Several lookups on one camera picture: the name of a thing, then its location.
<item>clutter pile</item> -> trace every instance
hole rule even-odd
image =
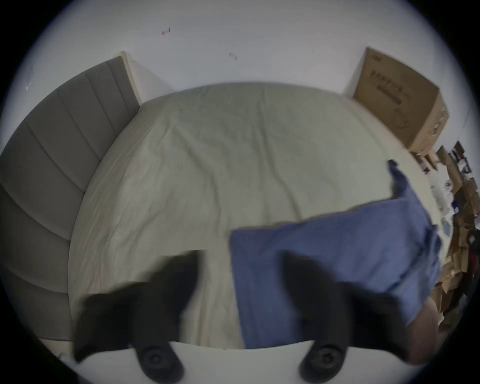
[[[437,155],[448,170],[455,212],[447,259],[431,295],[439,312],[441,340],[445,340],[460,321],[480,276],[480,196],[460,142],[450,153],[441,147]]]
[[[479,278],[480,197],[465,151],[433,146],[449,114],[439,88],[407,65],[371,48],[354,98],[372,112],[412,153],[430,181],[451,239],[431,294],[439,314],[440,341],[458,324]]]

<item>white bed sheet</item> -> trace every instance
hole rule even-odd
[[[143,104],[103,158],[75,223],[74,320],[85,295],[145,280],[165,256],[204,249],[180,341],[243,348],[230,231],[388,199],[390,158],[439,225],[413,157],[353,100],[297,86],[223,84]],[[440,235],[443,261],[449,238]]]

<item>wrinkled sheet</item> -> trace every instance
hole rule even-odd
[[[291,85],[222,84],[144,103],[102,159],[75,223],[74,322],[85,295],[146,280],[166,256],[205,249],[181,341],[243,348],[231,231],[389,199],[391,158],[439,224],[413,157],[353,100]]]

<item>cardboard box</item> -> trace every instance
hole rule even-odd
[[[437,151],[440,162],[447,167],[448,176],[453,184],[452,193],[457,193],[463,186],[463,176],[456,166],[456,162],[443,146]]]
[[[447,120],[438,87],[405,64],[371,48],[354,98],[411,152],[428,154]]]

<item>gray headboard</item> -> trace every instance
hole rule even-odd
[[[139,105],[122,57],[38,104],[0,156],[0,274],[35,335],[71,340],[68,253],[85,190]]]

